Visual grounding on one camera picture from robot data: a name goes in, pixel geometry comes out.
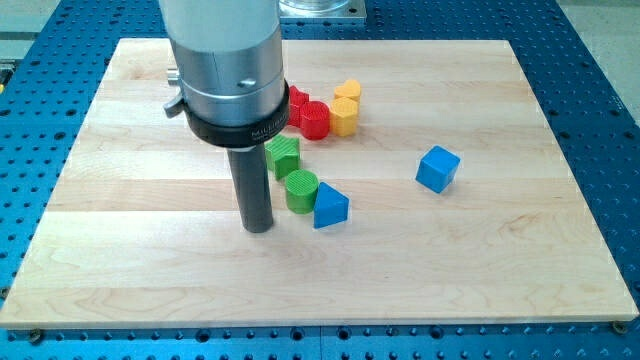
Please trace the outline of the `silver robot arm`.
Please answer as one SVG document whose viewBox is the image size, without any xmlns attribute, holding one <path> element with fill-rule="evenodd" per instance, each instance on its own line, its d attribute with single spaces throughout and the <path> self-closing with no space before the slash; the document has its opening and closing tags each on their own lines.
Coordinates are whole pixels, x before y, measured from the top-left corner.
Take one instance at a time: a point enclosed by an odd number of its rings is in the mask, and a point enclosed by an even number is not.
<svg viewBox="0 0 640 360">
<path fill-rule="evenodd" d="M 241 221 L 252 233 L 273 225 L 265 144 L 286 126 L 277 0 L 161 0 L 177 65 L 167 117 L 185 114 L 201 140 L 226 149 Z"/>
</svg>

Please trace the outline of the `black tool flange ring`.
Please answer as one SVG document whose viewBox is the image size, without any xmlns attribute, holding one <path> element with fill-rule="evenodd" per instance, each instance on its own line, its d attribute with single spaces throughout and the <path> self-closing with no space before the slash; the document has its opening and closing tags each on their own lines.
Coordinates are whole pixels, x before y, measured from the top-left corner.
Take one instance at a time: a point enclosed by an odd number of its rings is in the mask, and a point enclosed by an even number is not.
<svg viewBox="0 0 640 360">
<path fill-rule="evenodd" d="M 200 118 L 187 103 L 183 105 L 192 132 L 206 143 L 224 148 L 248 148 L 275 137 L 289 120 L 289 86 L 284 82 L 284 95 L 278 107 L 266 117 L 247 125 L 222 126 Z"/>
</svg>

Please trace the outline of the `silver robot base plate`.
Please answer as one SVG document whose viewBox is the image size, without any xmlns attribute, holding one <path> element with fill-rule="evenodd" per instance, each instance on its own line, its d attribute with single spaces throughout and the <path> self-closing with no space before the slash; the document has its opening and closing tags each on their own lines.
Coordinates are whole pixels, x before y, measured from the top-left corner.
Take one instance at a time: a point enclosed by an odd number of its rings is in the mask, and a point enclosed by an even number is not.
<svg viewBox="0 0 640 360">
<path fill-rule="evenodd" d="M 367 19 L 365 0 L 279 0 L 283 23 L 355 23 Z"/>
</svg>

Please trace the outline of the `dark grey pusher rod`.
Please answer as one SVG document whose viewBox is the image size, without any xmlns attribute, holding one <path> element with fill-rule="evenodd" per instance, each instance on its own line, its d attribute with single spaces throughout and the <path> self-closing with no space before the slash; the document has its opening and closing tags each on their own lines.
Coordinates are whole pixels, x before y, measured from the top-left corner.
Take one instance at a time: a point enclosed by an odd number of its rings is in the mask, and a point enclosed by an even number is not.
<svg viewBox="0 0 640 360">
<path fill-rule="evenodd" d="M 264 233 L 273 226 L 265 147 L 227 151 L 243 227 Z"/>
</svg>

